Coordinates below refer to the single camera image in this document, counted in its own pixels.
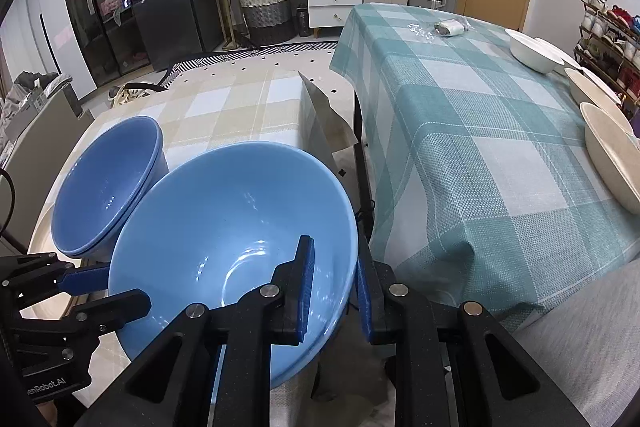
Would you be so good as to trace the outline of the light blue bowl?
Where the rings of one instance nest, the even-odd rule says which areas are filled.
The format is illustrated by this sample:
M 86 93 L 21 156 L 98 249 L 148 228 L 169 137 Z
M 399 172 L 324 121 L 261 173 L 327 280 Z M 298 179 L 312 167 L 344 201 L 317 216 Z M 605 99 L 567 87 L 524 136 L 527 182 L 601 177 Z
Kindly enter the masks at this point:
M 191 303 L 216 309 L 270 282 L 294 258 L 300 236 L 314 240 L 307 332 L 271 351 L 271 384 L 302 371 L 341 320 L 354 281 L 358 232 L 335 174 L 314 156 L 274 142 L 210 150 L 166 174 L 120 232 L 108 291 L 141 289 L 146 317 L 117 334 L 134 359 Z

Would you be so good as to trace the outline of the cream plate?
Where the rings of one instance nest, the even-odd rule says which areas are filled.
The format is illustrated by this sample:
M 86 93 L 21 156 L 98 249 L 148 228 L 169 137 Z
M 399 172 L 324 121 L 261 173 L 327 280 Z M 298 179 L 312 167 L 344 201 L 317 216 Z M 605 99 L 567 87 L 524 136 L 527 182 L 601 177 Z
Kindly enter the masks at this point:
M 32 241 L 29 244 L 28 253 L 30 255 L 41 253 L 56 254 L 58 261 L 63 263 L 63 265 L 73 263 L 75 268 L 85 268 L 88 265 L 86 260 L 72 259 L 62 255 L 54 246 L 49 223 L 44 221 L 38 225 L 37 230 L 34 232 Z M 53 263 L 50 262 L 48 265 L 49 270 L 52 268 L 52 265 Z M 41 279 L 41 283 L 43 283 L 43 288 L 47 291 L 48 297 L 42 298 L 36 303 L 33 303 L 29 308 L 24 309 L 22 311 L 23 317 L 38 320 L 57 320 L 61 317 L 66 317 L 76 306 L 88 303 L 88 294 L 73 296 L 66 293 L 66 291 L 61 291 L 61 289 L 56 286 L 61 275 L 62 273 L 60 271 L 54 272 L 50 270 Z
M 570 95 L 577 105 L 591 103 L 607 113 L 616 124 L 629 133 L 634 133 L 623 112 L 600 87 L 577 70 L 565 67 L 564 72 L 570 80 Z

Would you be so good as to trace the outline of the grey cardboard box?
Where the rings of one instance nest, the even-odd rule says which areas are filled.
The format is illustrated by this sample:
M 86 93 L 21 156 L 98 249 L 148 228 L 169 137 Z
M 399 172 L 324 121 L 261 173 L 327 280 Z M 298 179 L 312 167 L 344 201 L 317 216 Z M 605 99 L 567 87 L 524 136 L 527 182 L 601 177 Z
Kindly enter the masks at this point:
M 14 83 L 1 106 L 1 129 L 9 140 L 15 141 L 43 111 L 50 98 L 71 83 L 70 76 L 58 76 L 45 88 L 36 81 L 34 89 L 30 91 Z

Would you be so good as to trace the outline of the teal plaid tablecloth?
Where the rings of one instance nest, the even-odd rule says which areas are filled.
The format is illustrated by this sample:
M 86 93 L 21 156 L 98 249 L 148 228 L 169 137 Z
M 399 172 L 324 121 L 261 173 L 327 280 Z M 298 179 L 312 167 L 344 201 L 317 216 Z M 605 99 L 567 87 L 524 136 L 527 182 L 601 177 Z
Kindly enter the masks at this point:
M 374 259 L 428 299 L 518 329 L 638 256 L 639 219 L 588 156 L 566 78 L 515 60 L 506 31 L 445 12 L 353 8 L 331 68 L 369 147 Z

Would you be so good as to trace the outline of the patterned tote bag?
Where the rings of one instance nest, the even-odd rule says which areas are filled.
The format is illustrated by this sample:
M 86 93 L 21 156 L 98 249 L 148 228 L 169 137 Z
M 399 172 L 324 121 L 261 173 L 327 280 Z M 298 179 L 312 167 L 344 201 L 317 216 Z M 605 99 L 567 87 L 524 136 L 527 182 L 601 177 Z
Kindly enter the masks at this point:
M 114 86 L 108 91 L 107 100 L 110 102 L 111 107 L 117 107 L 137 100 L 137 98 L 142 98 L 142 96 L 145 96 L 143 89 Z

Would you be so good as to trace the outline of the cream bowl on teal table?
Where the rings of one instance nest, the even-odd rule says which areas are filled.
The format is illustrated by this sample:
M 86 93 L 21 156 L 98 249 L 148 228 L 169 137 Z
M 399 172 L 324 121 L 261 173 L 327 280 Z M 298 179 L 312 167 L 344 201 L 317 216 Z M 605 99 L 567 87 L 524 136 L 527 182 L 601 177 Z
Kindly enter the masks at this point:
M 639 140 L 623 130 L 600 107 L 579 105 L 585 141 L 594 168 L 617 202 L 633 215 L 639 209 Z

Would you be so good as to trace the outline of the cream plate on teal table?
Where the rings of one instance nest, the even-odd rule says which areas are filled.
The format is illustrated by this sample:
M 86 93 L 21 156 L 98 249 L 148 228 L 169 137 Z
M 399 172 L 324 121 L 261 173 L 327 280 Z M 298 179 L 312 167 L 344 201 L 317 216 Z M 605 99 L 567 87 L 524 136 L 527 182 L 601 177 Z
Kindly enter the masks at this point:
M 607 113 L 616 124 L 629 133 L 634 133 L 623 112 L 600 87 L 577 70 L 565 67 L 564 72 L 570 80 L 570 95 L 577 105 L 591 103 Z

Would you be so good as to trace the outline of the white bowl on teal table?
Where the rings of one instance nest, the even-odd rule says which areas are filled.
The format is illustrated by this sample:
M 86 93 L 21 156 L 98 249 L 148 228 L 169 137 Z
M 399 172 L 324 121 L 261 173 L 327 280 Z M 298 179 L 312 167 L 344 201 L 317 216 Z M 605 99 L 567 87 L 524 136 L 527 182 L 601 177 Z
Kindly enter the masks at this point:
M 521 64 L 541 75 L 548 75 L 557 68 L 564 68 L 562 58 L 549 51 L 539 41 L 511 28 L 504 31 L 509 36 L 511 54 Z

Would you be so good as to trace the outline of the small wrapped white object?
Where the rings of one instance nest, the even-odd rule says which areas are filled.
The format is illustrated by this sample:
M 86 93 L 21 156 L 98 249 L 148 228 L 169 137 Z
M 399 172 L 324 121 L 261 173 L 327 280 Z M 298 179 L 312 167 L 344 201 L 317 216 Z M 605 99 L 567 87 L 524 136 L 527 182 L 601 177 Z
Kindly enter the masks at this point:
M 436 34 L 445 38 L 463 35 L 469 29 L 470 26 L 464 20 L 459 20 L 458 18 L 450 18 L 450 20 L 441 20 L 434 23 Z

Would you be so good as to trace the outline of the woven laundry basket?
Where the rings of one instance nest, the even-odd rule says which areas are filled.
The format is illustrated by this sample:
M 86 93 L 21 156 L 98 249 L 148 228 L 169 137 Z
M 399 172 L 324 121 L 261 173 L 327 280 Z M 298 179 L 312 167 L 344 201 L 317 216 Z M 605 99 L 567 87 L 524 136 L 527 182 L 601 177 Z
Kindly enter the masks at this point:
M 239 0 L 250 41 L 271 46 L 292 39 L 295 34 L 291 0 Z

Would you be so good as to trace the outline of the shoe rack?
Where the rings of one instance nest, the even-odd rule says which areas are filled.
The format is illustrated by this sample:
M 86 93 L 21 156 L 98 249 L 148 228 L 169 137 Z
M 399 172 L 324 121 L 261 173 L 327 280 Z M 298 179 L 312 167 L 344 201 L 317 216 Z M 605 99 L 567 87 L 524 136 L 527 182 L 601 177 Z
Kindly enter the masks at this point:
M 639 17 L 608 0 L 580 0 L 584 16 L 574 57 L 614 92 L 623 111 L 639 109 Z

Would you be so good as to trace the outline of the black water bottle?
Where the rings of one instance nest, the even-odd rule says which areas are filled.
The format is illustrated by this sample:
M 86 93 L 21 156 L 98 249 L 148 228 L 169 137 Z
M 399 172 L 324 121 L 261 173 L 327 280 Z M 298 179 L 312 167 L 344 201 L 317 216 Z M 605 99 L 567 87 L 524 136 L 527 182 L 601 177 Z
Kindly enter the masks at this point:
M 296 9 L 296 28 L 299 37 L 309 37 L 312 34 L 306 5 L 299 5 Z

